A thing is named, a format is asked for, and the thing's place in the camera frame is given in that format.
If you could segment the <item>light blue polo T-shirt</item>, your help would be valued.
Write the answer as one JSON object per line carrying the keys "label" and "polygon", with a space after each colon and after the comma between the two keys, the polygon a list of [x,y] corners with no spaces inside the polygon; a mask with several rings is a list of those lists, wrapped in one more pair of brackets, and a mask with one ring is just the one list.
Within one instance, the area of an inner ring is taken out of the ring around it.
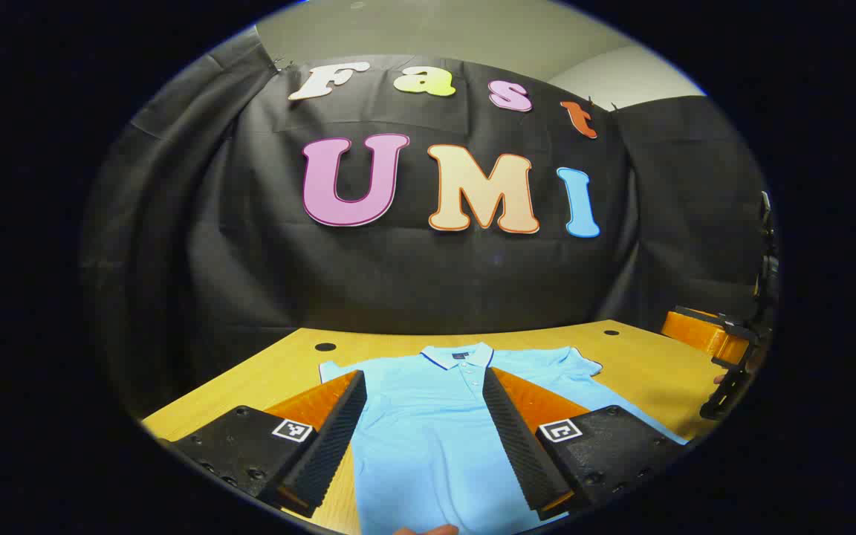
{"label": "light blue polo T-shirt", "polygon": [[482,395],[484,372],[505,370],[588,410],[621,406],[669,439],[677,436],[595,380],[600,363],[576,348],[496,350],[486,343],[427,346],[352,366],[326,362],[320,379],[360,370],[366,406],[352,438],[361,535],[514,535],[542,522],[528,508]]}

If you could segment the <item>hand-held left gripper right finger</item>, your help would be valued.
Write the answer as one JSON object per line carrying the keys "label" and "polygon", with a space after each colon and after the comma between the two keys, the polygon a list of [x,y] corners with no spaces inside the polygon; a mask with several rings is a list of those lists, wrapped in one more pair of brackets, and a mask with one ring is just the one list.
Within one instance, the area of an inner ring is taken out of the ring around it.
{"label": "hand-held left gripper right finger", "polygon": [[502,369],[486,370],[482,394],[540,520],[605,507],[690,451],[621,404],[586,409]]}

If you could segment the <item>black backdrop cloth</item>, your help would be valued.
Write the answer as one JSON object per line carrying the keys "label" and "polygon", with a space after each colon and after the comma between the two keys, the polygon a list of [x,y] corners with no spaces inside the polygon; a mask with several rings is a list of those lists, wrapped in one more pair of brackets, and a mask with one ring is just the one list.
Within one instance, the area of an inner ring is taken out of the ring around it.
{"label": "black backdrop cloth", "polygon": [[763,172],[706,96],[617,111],[492,65],[360,55],[289,95],[252,27],[110,146],[82,221],[93,335],[142,418],[298,328],[473,334],[677,305],[747,317]]}

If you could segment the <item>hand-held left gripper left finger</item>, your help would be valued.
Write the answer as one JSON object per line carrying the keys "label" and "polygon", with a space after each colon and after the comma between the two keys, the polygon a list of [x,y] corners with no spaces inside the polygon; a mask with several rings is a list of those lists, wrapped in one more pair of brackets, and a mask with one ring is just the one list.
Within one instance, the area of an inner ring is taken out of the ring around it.
{"label": "hand-held left gripper left finger", "polygon": [[352,370],[268,409],[235,406],[169,450],[269,507],[311,517],[366,401],[366,376]]}

